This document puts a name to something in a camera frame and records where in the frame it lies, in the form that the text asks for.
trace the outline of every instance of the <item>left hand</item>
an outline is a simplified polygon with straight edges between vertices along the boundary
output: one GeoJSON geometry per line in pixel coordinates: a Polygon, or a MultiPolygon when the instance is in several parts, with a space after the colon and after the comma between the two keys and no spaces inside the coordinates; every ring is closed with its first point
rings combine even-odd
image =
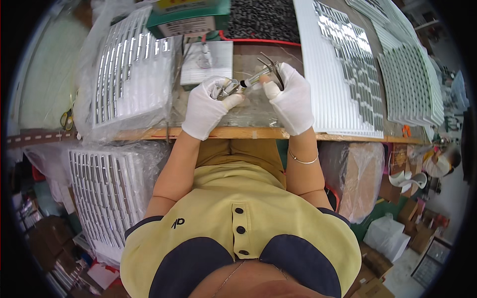
{"type": "Polygon", "coordinates": [[[188,135],[204,141],[227,112],[245,100],[243,94],[233,94],[222,101],[210,97],[212,89],[218,83],[224,86],[229,79],[212,76],[194,88],[189,95],[186,119],[182,130],[188,135]]]}

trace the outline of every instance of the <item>scissors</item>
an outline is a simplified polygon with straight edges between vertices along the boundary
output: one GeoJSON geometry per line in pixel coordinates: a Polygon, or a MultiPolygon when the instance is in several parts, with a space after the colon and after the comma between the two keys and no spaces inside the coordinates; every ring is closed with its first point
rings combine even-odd
{"type": "Polygon", "coordinates": [[[60,118],[60,124],[66,131],[70,131],[73,128],[73,112],[71,108],[63,113],[60,118]]]}

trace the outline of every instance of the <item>red wire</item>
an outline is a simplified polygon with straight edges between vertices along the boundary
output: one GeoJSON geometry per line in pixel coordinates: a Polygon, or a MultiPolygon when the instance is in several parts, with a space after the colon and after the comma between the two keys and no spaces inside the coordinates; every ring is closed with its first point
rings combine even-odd
{"type": "Polygon", "coordinates": [[[295,43],[295,42],[289,42],[289,41],[273,41],[270,39],[248,39],[248,38],[238,38],[238,39],[230,39],[224,36],[224,31],[219,30],[218,35],[220,36],[221,40],[223,41],[248,41],[248,42],[269,42],[269,43],[281,43],[281,44],[287,44],[287,45],[293,45],[297,47],[301,47],[301,44],[295,43]]]}

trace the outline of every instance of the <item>yellow polo shirt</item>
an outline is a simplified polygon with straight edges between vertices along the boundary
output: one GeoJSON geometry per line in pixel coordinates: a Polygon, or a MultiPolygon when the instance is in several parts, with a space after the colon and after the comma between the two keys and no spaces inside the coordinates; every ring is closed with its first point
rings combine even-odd
{"type": "Polygon", "coordinates": [[[218,268],[258,259],[323,295],[342,297],[361,267],[349,222],[287,192],[245,162],[197,168],[165,216],[126,232],[121,280],[131,297],[188,297],[218,268]]]}

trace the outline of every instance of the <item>right hand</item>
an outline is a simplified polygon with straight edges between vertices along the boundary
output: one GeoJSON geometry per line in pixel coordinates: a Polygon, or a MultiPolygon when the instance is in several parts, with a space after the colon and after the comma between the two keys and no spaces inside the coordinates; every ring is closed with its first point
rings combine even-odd
{"type": "Polygon", "coordinates": [[[211,76],[194,88],[189,94],[186,119],[182,123],[182,130],[188,135],[204,141],[210,132],[217,126],[220,119],[236,105],[245,99],[243,94],[233,94],[222,101],[210,97],[215,84],[224,86],[229,79],[226,77],[211,76]]]}
{"type": "Polygon", "coordinates": [[[299,135],[315,123],[311,112],[310,83],[284,62],[279,71],[285,85],[283,91],[267,75],[260,76],[260,83],[285,130],[290,135],[299,135]]]}

